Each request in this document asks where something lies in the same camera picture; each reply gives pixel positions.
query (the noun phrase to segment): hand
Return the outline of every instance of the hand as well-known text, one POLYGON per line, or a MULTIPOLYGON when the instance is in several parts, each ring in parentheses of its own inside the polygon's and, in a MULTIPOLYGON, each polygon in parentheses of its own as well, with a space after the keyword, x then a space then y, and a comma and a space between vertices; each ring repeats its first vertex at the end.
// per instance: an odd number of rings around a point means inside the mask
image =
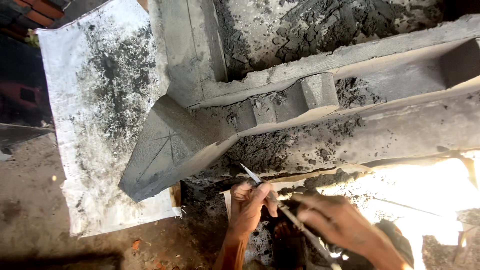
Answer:
POLYGON ((272 217, 278 217, 277 205, 266 198, 270 191, 273 191, 273 185, 269 183, 260 184, 255 189, 249 183, 234 185, 230 190, 232 205, 229 230, 248 238, 258 226, 263 205, 267 206, 272 217))
POLYGON ((294 194, 301 202, 298 219, 320 232, 327 241, 366 258, 390 239, 372 226, 343 196, 305 196, 294 194))

